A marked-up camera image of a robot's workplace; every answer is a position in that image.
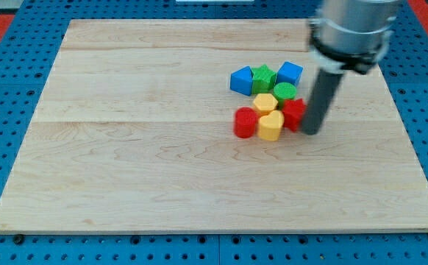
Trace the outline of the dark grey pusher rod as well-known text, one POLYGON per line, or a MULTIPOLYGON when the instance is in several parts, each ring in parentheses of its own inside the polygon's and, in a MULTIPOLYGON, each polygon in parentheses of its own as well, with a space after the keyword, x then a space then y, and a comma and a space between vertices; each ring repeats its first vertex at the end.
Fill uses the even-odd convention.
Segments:
POLYGON ((323 68, 318 71, 301 123, 304 134, 316 135, 321 129, 343 75, 343 71, 330 72, 323 68))

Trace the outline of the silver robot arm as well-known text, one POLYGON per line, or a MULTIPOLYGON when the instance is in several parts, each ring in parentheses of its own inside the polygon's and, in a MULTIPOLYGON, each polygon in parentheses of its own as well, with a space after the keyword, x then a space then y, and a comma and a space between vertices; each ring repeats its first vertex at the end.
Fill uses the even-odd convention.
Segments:
POLYGON ((324 0, 309 20, 318 63, 301 131, 315 135, 347 71, 366 75, 387 53, 400 0, 324 0))

